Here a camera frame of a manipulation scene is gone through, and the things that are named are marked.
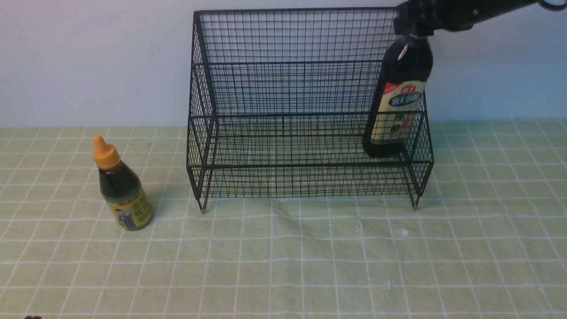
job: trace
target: white wall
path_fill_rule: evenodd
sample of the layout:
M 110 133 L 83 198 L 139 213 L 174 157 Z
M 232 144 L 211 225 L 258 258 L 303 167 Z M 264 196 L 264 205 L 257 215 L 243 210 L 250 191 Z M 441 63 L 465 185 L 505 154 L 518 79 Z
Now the white wall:
M 399 0 L 332 0 L 392 6 Z M 0 127 L 186 125 L 192 16 L 329 0 L 0 0 Z M 431 38 L 432 119 L 567 117 L 567 12 Z

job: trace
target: black wire rack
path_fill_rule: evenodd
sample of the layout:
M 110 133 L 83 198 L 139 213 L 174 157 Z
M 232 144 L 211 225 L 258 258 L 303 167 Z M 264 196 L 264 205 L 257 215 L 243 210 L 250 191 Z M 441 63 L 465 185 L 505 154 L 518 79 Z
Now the black wire rack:
M 203 213 L 211 197 L 408 194 L 418 204 L 433 168 L 425 99 L 403 114 L 403 152 L 362 148 L 394 14 L 195 12 L 187 172 Z

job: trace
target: orange cap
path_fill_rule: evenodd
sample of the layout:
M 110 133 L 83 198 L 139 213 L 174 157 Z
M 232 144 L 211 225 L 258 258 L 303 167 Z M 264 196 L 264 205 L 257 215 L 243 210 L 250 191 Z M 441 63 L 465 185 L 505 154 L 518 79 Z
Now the orange cap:
M 120 155 L 114 145 L 107 144 L 100 135 L 95 135 L 92 141 L 95 143 L 95 149 L 92 150 L 92 157 L 100 169 L 113 168 L 120 162 Z

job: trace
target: white speck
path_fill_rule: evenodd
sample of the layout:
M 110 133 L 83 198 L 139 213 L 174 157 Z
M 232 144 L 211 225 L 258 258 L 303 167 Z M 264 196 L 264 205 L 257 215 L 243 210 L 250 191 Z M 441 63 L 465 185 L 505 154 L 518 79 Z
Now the white speck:
M 400 231 L 400 236 L 404 238 L 408 237 L 408 231 L 405 228 L 400 227 L 399 231 Z

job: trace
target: red label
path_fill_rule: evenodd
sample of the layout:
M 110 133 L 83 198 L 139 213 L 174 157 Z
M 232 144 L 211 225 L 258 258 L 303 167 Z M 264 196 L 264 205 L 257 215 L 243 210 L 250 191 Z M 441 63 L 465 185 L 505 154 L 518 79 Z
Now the red label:
M 415 85 L 404 86 L 404 87 L 401 89 L 401 93 L 402 93 L 402 94 L 415 93 L 415 91 L 416 91 Z
M 393 83 L 386 82 L 386 88 L 384 89 L 384 94 L 388 94 L 388 93 L 394 91 L 399 86 L 400 86 L 400 84 L 393 84 Z

